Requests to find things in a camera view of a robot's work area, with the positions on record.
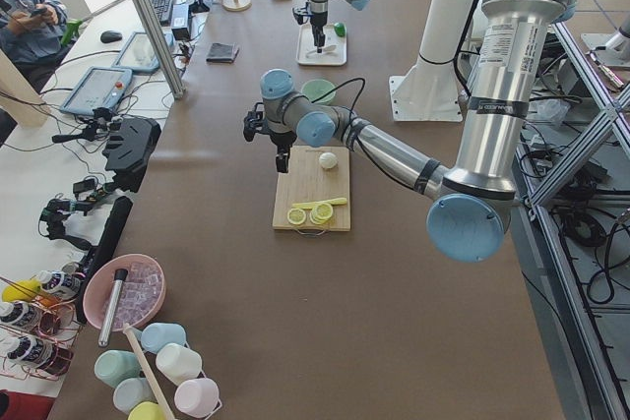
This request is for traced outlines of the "white steamed bun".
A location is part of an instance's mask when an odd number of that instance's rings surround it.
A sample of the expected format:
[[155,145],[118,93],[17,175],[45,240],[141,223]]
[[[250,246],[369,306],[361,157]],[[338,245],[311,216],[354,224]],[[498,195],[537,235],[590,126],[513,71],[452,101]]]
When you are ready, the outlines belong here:
[[333,152],[323,152],[318,157],[320,167],[326,171],[334,169],[338,165],[338,158]]

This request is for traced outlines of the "yellow plastic knife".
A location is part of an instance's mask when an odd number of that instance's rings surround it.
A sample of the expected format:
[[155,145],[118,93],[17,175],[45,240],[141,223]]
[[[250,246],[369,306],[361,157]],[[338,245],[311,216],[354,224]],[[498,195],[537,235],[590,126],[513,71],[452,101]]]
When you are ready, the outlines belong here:
[[293,208],[312,210],[321,205],[329,205],[329,206],[334,207],[334,206],[344,206],[346,204],[347,204],[347,198],[340,197],[340,198],[332,198],[332,199],[321,200],[321,201],[293,203],[291,206]]

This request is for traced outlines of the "black computer mouse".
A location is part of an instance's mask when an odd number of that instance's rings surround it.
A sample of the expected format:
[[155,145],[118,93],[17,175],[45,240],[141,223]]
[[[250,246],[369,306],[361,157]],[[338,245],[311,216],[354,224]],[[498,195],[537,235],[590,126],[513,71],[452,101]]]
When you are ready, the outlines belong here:
[[106,30],[100,35],[99,40],[103,44],[108,44],[120,41],[122,38],[123,34],[121,32],[115,30]]

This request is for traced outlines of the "metal cylinder tool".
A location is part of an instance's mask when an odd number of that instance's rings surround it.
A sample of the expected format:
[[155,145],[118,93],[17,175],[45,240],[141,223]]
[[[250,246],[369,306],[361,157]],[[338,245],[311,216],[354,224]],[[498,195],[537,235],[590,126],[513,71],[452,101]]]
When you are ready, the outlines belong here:
[[127,276],[128,271],[126,269],[118,269],[114,273],[108,305],[104,314],[97,340],[97,345],[100,348],[106,348],[109,344],[120,295]]

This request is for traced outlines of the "mint green cup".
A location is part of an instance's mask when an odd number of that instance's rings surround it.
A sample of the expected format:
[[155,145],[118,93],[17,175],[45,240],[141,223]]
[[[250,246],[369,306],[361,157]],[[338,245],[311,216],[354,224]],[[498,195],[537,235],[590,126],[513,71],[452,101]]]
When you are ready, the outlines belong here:
[[138,377],[140,372],[140,364],[131,351],[106,350],[94,362],[95,376],[112,388],[127,379]]

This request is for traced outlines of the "grey folded cloth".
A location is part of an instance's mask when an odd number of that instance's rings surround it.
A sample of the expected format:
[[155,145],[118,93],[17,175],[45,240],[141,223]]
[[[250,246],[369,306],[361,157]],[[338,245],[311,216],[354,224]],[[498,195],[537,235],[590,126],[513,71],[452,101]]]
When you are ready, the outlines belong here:
[[206,55],[206,61],[209,63],[233,63],[239,50],[239,45],[235,43],[213,42]]

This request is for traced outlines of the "yellow cup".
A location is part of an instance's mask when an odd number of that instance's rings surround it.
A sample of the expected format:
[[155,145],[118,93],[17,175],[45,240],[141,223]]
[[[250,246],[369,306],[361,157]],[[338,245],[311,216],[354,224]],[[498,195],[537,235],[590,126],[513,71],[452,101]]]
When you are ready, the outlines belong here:
[[137,404],[128,414],[128,420],[164,420],[161,407],[150,401]]

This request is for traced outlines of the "blue teach pendant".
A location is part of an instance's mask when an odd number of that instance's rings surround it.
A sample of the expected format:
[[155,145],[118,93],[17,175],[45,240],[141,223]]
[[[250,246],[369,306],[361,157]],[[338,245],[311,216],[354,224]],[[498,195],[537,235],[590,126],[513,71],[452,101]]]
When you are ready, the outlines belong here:
[[129,88],[133,72],[120,67],[90,67],[59,106],[65,114],[93,117],[98,108],[113,111]]
[[157,71],[159,61],[148,35],[143,31],[133,31],[112,66],[126,68],[137,74],[151,74]]

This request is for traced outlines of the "pink bowl with ice cubes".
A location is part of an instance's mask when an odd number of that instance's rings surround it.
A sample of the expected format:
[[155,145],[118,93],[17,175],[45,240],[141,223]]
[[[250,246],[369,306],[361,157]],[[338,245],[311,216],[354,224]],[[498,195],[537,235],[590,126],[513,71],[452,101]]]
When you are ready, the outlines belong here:
[[159,263],[143,254],[114,258],[100,268],[87,285],[83,309],[87,321],[100,329],[109,305],[117,270],[128,271],[122,283],[113,331],[122,331],[124,323],[141,328],[160,310],[166,295],[164,273]]

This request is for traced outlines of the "aluminium frame post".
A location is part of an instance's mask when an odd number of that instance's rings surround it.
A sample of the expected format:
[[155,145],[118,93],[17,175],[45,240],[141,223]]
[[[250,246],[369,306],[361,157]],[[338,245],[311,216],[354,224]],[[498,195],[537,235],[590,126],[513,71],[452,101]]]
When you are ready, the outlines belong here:
[[174,99],[180,99],[185,87],[174,65],[170,49],[164,38],[161,25],[154,12],[151,0],[132,0],[150,44],[156,54],[159,66]]

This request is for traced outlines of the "light green bowl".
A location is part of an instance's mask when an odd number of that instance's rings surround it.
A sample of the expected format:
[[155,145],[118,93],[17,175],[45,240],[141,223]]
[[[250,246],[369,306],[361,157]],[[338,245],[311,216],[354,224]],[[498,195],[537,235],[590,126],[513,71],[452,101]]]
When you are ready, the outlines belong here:
[[301,93],[312,103],[329,105],[336,96],[336,86],[326,79],[313,79],[304,83]]

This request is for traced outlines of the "blue teach pendant near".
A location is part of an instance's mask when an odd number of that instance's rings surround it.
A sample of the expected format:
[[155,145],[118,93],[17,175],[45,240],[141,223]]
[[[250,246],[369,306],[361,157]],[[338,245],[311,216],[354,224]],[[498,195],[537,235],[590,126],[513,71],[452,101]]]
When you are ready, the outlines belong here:
[[113,111],[129,88],[133,72],[120,67],[90,67],[59,106],[65,114],[93,117],[98,108]]

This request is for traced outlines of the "blue teach pendant far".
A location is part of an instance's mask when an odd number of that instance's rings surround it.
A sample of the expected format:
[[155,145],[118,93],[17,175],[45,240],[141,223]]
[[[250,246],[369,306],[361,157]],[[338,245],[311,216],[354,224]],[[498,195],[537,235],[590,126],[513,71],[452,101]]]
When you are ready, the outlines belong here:
[[137,74],[151,74],[157,71],[159,61],[148,35],[143,31],[133,31],[112,66],[126,68]]

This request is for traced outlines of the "white ceramic spoon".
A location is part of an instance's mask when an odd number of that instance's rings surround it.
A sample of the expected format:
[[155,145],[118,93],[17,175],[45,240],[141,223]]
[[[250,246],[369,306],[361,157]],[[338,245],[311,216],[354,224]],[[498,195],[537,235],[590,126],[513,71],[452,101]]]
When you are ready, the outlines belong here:
[[337,49],[337,45],[336,44],[331,44],[331,45],[328,45],[328,46],[324,46],[322,53],[317,53],[316,52],[316,48],[315,48],[315,49],[307,51],[305,53],[305,55],[306,55],[306,57],[309,57],[309,56],[314,55],[314,54],[325,54],[325,53],[333,52],[336,49]]

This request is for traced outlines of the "cream plastic tray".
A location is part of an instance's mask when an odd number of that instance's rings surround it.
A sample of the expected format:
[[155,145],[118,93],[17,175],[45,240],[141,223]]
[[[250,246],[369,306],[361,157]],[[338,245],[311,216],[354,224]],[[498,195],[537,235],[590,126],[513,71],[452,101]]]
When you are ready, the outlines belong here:
[[347,63],[347,37],[336,33],[334,24],[324,25],[324,45],[314,44],[309,24],[299,28],[296,61],[302,66],[343,66]]

